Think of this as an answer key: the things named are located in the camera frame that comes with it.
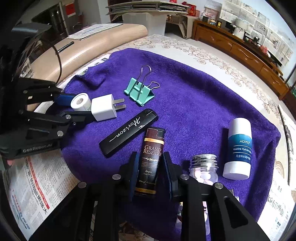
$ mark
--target red box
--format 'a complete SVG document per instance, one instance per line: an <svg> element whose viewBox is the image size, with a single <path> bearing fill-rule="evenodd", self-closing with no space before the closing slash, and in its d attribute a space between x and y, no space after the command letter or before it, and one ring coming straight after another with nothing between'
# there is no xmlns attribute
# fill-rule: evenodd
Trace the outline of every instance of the red box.
<svg viewBox="0 0 296 241"><path fill-rule="evenodd" d="M196 16L196 5L189 4L187 2L182 2L183 5L189 6L190 8L187 9L187 13L189 16Z"/></svg>

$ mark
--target white tube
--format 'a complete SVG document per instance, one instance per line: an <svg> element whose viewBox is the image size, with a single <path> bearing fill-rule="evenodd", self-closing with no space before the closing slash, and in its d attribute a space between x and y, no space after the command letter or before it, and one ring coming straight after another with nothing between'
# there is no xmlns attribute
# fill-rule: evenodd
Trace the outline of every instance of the white tube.
<svg viewBox="0 0 296 241"><path fill-rule="evenodd" d="M86 93L81 93L73 98L71 107L75 111L91 111L91 100Z"/></svg>

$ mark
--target black horizon case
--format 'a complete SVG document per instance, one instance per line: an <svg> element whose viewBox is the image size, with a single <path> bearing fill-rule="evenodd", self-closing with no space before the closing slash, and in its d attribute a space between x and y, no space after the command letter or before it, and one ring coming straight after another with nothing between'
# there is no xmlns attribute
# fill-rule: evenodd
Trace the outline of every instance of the black horizon case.
<svg viewBox="0 0 296 241"><path fill-rule="evenodd" d="M144 109L99 143L102 153L106 157L112 156L157 120L158 115L155 111L152 109Z"/></svg>

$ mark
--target black cable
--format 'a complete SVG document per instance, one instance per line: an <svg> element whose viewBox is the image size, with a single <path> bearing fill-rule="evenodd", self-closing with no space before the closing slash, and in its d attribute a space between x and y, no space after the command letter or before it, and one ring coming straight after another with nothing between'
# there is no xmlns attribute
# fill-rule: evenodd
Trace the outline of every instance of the black cable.
<svg viewBox="0 0 296 241"><path fill-rule="evenodd" d="M56 81L56 85L57 85L57 83L59 82L59 80L61 78L61 75L62 75L62 62L61 62L61 58L59 56L59 52L57 51L57 48L50 41L48 41L46 39L41 39L41 41L44 41L44 42L48 43L54 49L54 51L55 51L55 53L57 55L57 58L59 60L59 77L58 77L58 79Z"/></svg>

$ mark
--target purple towel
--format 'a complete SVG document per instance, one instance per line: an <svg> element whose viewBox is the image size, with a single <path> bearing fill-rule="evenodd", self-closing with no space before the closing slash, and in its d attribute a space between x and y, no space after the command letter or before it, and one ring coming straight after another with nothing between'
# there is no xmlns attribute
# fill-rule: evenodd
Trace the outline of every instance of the purple towel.
<svg viewBox="0 0 296 241"><path fill-rule="evenodd" d="M139 107L123 91L132 77L139 76L145 64L152 68L145 84L157 81L160 88L154 90L152 100ZM256 220L259 218L271 186L280 133L253 106L212 76L155 53L125 49L89 68L85 75L75 76L65 91L86 92L91 99L113 94L114 99L125 98L126 104L126 109L118 112L116 119L93 122L65 137L63 156L79 180L102 182L128 162L132 151L140 151L144 133L110 158L103 156L98 143L143 109L151 108L159 115L153 126L166 129L164 151L170 152L172 161L188 173L193 155L216 154L219 181L228 189L233 188L250 214ZM251 175L243 181L222 177L228 126L237 117L251 122L253 137ZM161 178L157 188L155 199L136 197L133 203L122 204L121 215L157 240L179 240L180 234L175 230L177 204L168 202Z"/></svg>

